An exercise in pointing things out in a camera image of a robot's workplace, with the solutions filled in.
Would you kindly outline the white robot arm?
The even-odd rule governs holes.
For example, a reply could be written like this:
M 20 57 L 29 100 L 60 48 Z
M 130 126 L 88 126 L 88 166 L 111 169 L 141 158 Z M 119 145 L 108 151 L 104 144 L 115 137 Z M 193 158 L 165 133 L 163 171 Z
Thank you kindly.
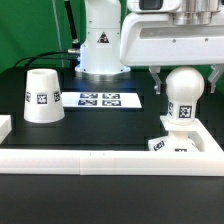
M 224 74 L 223 0 L 84 0 L 86 39 L 76 72 L 110 80 L 132 66 L 147 66 L 161 90 L 163 66 L 210 65 L 209 82 Z

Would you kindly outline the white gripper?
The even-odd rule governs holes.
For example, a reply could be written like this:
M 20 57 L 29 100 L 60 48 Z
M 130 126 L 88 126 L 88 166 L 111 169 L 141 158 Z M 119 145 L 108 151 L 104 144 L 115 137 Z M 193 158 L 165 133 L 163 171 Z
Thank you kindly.
M 161 93 L 159 66 L 212 65 L 214 93 L 224 74 L 224 0 L 127 0 L 130 13 L 121 32 L 120 58 L 150 66 Z

